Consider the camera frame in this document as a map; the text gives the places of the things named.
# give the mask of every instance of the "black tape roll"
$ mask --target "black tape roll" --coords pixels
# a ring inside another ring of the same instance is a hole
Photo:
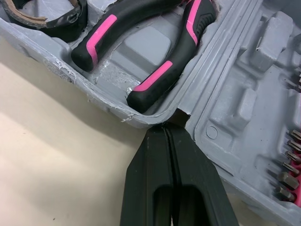
[[[1,0],[12,22],[42,31],[50,37],[57,37],[65,42],[76,40],[87,25],[87,0],[69,0],[74,9],[49,22],[46,22],[45,17],[29,16],[18,10],[29,1],[31,0]]]

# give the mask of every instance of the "tool case compartment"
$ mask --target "tool case compartment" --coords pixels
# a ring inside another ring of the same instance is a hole
[[[284,155],[291,151],[288,132],[301,131],[301,1],[214,1],[218,17],[207,27],[198,53],[174,88],[145,114],[131,109],[126,96],[175,44],[183,8],[127,31],[91,73],[80,70],[70,52],[115,0],[88,0],[88,25],[70,43],[10,23],[0,1],[0,35],[134,127],[165,122],[178,109],[227,192],[266,220],[299,226],[301,207],[280,201],[274,189],[281,162],[289,162]],[[55,19],[70,9],[68,0],[40,0],[22,10]]]

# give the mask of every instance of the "pink and black plier handle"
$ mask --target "pink and black plier handle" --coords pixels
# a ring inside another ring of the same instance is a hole
[[[116,2],[72,51],[74,63],[84,71],[93,70],[112,44],[138,22],[180,5],[183,0],[121,0]],[[136,111],[147,111],[179,80],[194,57],[205,28],[216,19],[211,0],[188,0],[176,45],[162,65],[128,95]]]

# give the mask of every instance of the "pink grip stripe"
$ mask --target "pink grip stripe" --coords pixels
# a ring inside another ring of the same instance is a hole
[[[196,43],[196,45],[198,44],[198,38],[197,38],[196,34],[193,31],[193,24],[194,24],[194,21],[196,19],[196,15],[197,15],[197,12],[198,12],[198,7],[201,4],[201,1],[202,0],[194,0],[194,3],[191,7],[191,11],[189,13],[188,21],[187,21],[187,24],[186,24],[186,29],[187,29],[188,33],[190,34],[190,36],[192,37],[192,39],[194,40],[194,42]]]
[[[115,15],[112,14],[108,16],[108,18],[105,19],[105,21],[98,27],[91,38],[87,41],[86,48],[92,58],[94,68],[98,64],[98,57],[95,46],[116,21],[117,17]]]
[[[142,82],[139,86],[134,88],[134,91],[142,92],[151,87],[158,78],[161,77],[171,66],[173,63],[171,61],[166,61],[160,68],[158,68],[153,74],[150,75],[144,82]]]

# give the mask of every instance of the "drill bit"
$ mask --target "drill bit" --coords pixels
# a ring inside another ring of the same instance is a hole
[[[299,133],[296,130],[292,130],[289,132],[289,135],[291,135],[292,138],[294,138],[294,140],[301,142],[301,133]]]
[[[294,161],[296,164],[300,164],[300,163],[301,163],[301,158],[300,158],[299,156],[295,155],[294,153],[287,151],[287,152],[285,153],[285,155],[286,155],[289,159],[291,159],[292,161]]]
[[[295,167],[291,166],[290,164],[283,162],[282,166],[288,169],[290,172],[292,172],[295,176],[300,175],[300,171],[296,169]]]
[[[294,202],[296,200],[296,197],[292,193],[290,193],[289,191],[287,191],[286,189],[280,186],[276,187],[275,192],[276,195],[278,195],[281,200],[290,201],[290,202]]]
[[[287,142],[287,144],[288,144],[293,150],[295,150],[296,152],[301,153],[301,145],[300,145],[300,144],[298,144],[298,143],[296,143],[296,142],[294,142],[294,141],[292,141],[292,140],[289,140],[289,141]]]
[[[278,175],[278,181],[290,190],[296,190],[299,187],[299,181],[286,172]]]

